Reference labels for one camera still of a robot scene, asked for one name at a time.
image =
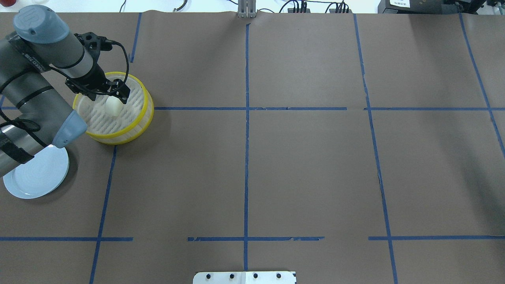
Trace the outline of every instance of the black cable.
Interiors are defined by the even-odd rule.
[[[50,67],[51,70],[53,71],[56,71],[58,73],[60,73],[61,75],[65,76],[65,78],[69,79],[70,82],[72,82],[76,87],[78,87],[79,89],[81,89],[81,91],[84,91],[84,92],[87,92],[87,93],[92,93],[92,94],[99,94],[99,95],[111,95],[111,94],[114,94],[116,93],[117,91],[119,91],[119,89],[121,89],[124,85],[126,85],[126,80],[128,79],[128,74],[130,72],[130,63],[128,62],[128,54],[126,54],[126,49],[125,47],[120,44],[119,42],[117,41],[114,41],[114,40],[111,40],[111,44],[112,45],[117,45],[119,47],[121,47],[121,49],[123,50],[123,53],[125,55],[125,59],[126,59],[126,74],[125,74],[125,78],[124,78],[124,81],[121,82],[121,85],[118,86],[117,88],[115,88],[114,90],[110,91],[110,92],[97,92],[97,91],[94,91],[94,90],[90,90],[88,88],[86,88],[85,86],[81,85],[80,83],[78,83],[74,78],[68,76],[67,74],[63,73],[62,71],[60,71],[59,69],[56,69],[54,67]]]
[[[270,11],[270,12],[272,12],[272,13],[274,13],[274,14],[275,14],[275,12],[274,12],[274,11],[272,11],[272,10],[270,10],[270,9],[267,9],[267,8],[259,9],[258,11],[261,11],[261,10],[267,10],[267,11]]]
[[[121,5],[121,8],[119,8],[119,13],[121,12],[121,10],[123,9],[123,6],[125,6],[126,4],[126,0],[123,2],[123,4]]]
[[[187,4],[187,3],[188,3],[188,0],[184,0],[184,3],[182,3],[182,5],[181,5],[179,8],[175,9],[175,11],[176,11],[176,12],[181,11],[181,10],[182,10],[182,8],[184,8],[184,7],[186,6],[186,4]]]
[[[0,86],[0,93],[2,93],[4,91],[4,89],[14,80],[16,80],[17,78],[23,76],[24,74],[28,73],[28,72],[31,72],[32,69],[25,69],[21,72],[19,72],[18,74],[15,74],[14,76],[12,76],[11,78],[9,78],[7,81],[5,81],[5,83],[3,83],[1,86]],[[19,129],[22,129],[26,132],[37,132],[40,130],[40,125],[38,125],[37,123],[31,121],[31,120],[28,120],[28,119],[24,119],[24,118],[16,118],[14,120],[10,119],[3,111],[2,111],[2,108],[0,108],[0,116],[5,120],[4,123],[0,124],[0,128],[4,127],[4,126],[7,126],[7,125],[13,125]],[[26,125],[26,123],[28,124],[32,124],[33,125],[33,128],[30,128]]]
[[[328,8],[326,8],[326,11],[324,11],[325,14],[330,10],[331,5],[333,5],[333,4],[336,5],[335,10],[338,8],[338,3],[337,2],[332,2],[330,5],[328,5]]]
[[[297,10],[298,10],[298,9],[300,9],[300,6],[299,6],[298,1],[296,1],[296,0],[289,0],[288,2],[284,3],[284,5],[282,5],[281,9],[279,10],[279,13],[281,13],[281,12],[282,12],[282,9],[284,9],[284,7],[286,7],[286,5],[287,5],[289,2],[293,2],[293,11],[294,11],[294,9],[295,9],[295,6],[296,6],[296,9],[297,9]]]

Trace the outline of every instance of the blue tape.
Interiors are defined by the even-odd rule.
[[[93,236],[0,236],[0,242],[96,242]],[[102,238],[102,242],[132,242],[131,237]]]
[[[137,49],[137,40],[138,40],[138,32],[140,30],[140,20],[142,19],[142,13],[138,13],[138,18],[137,18],[137,29],[135,31],[135,39],[133,40],[133,48],[131,50],[131,56],[130,56],[130,62],[133,62],[133,59],[135,59],[135,50]]]
[[[368,94],[367,83],[365,81],[365,64],[363,62],[363,53],[361,50],[360,32],[358,30],[358,19],[356,17],[356,14],[353,14],[353,16],[354,16],[354,27],[356,30],[356,41],[358,43],[358,53],[360,56],[361,74],[363,77],[363,88],[365,89],[365,94],[366,94],[366,99],[367,99],[368,119],[370,122],[370,130],[372,132],[372,143],[374,146],[375,164],[377,166],[377,175],[379,177],[379,185],[380,185],[380,191],[381,191],[381,196],[382,196],[382,211],[384,212],[384,222],[386,224],[386,233],[388,236],[391,236],[391,230],[389,228],[389,216],[387,214],[386,195],[384,193],[384,183],[382,181],[382,172],[381,172],[380,160],[379,160],[379,151],[377,150],[377,141],[375,139],[374,122],[373,122],[373,118],[372,118],[372,111],[370,109],[371,108],[370,97]],[[393,272],[393,281],[394,281],[394,284],[398,284],[398,276],[396,273],[396,262],[394,260],[393,242],[391,240],[388,240],[388,246],[389,246],[389,258],[391,259],[391,270]]]
[[[214,108],[214,107],[155,107],[155,110],[167,111],[245,111],[245,108]]]
[[[96,263],[98,262],[98,254],[100,253],[100,243],[102,239],[102,233],[104,231],[105,214],[107,212],[107,204],[109,203],[109,194],[111,192],[112,174],[114,172],[114,166],[116,164],[116,154],[117,146],[114,146],[114,151],[112,153],[111,169],[109,171],[109,179],[107,180],[107,189],[105,191],[104,207],[102,209],[102,218],[100,219],[100,227],[98,228],[98,237],[96,240],[95,254],[93,257],[93,266],[91,267],[91,275],[89,276],[89,284],[94,282],[94,274],[96,271]]]
[[[397,235],[369,236],[369,241],[502,240],[505,235]]]
[[[3,236],[0,242],[96,242],[96,237],[68,236]]]
[[[249,235],[249,25],[245,26],[245,179],[244,179],[244,271],[248,270]]]
[[[133,238],[132,237],[102,237],[100,239],[100,242],[132,242]]]
[[[486,106],[489,111],[489,116],[491,117],[491,122],[493,123],[494,132],[496,133],[496,138],[498,139],[498,143],[501,148],[501,154],[505,158],[505,147],[503,146],[503,140],[501,139],[500,131],[498,130],[498,126],[496,125],[493,111],[491,109],[491,105],[489,104],[489,98],[487,97],[486,89],[484,88],[484,84],[482,83],[482,78],[480,77],[479,69],[477,68],[477,63],[475,63],[475,58],[473,56],[472,48],[470,47],[470,42],[468,41],[467,31],[466,31],[465,23],[463,22],[463,16],[461,13],[459,13],[459,17],[460,17],[460,23],[461,23],[461,30],[463,31],[463,37],[465,38],[465,42],[467,44],[468,53],[470,54],[470,59],[472,60],[472,65],[474,67],[475,74],[477,75],[477,80],[479,81],[482,95],[484,96],[484,101],[486,101]]]
[[[155,107],[166,111],[245,111],[241,107]],[[249,107],[250,111],[346,111],[345,107]]]
[[[248,236],[248,242],[317,242],[323,240],[323,236]],[[243,242],[241,236],[198,236],[187,238],[188,242]]]
[[[318,242],[323,240],[323,236],[250,236],[249,241],[252,242]]]
[[[188,242],[243,242],[242,236],[198,236],[196,238],[188,238]]]
[[[266,108],[250,108],[252,111],[346,111],[344,107],[266,107]]]
[[[364,108],[364,110],[371,110],[371,111],[487,111],[489,109],[488,108]]]

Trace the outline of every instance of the white plate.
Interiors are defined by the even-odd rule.
[[[4,176],[7,190],[15,197],[32,199],[46,195],[65,179],[69,168],[65,148],[49,145],[28,163],[19,165]]]

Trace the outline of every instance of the white object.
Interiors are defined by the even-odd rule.
[[[410,0],[389,0],[389,3],[393,6],[410,8]]]
[[[105,113],[109,116],[116,117],[123,110],[124,104],[116,97],[108,97],[105,102]]]
[[[193,284],[296,284],[296,272],[199,272]]]
[[[121,74],[106,74],[106,77],[110,81],[124,79],[124,75]],[[74,102],[74,109],[88,125],[87,132],[99,135],[115,133],[125,129],[138,118],[144,104],[144,90],[132,76],[128,77],[126,84],[130,88],[130,97],[127,104],[121,106],[120,112],[116,116],[109,115],[107,110],[109,99],[114,97],[96,96],[96,100],[92,101],[78,95],[78,100]],[[114,105],[113,110],[117,111],[116,103],[112,104]]]
[[[65,179],[70,162],[65,148],[49,145],[28,163],[4,176],[7,190],[15,197],[33,199],[55,190]]]

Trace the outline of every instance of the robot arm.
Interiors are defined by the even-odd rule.
[[[92,100],[104,94],[125,104],[130,91],[120,80],[107,80],[97,63],[101,50],[110,50],[113,44],[122,47],[120,43],[93,33],[74,35],[54,11],[41,5],[21,9],[14,28],[15,32],[0,39],[0,92],[22,115],[10,120],[0,111],[6,119],[0,128],[0,176],[49,144],[68,145],[87,129],[42,72],[59,72],[74,93]]]

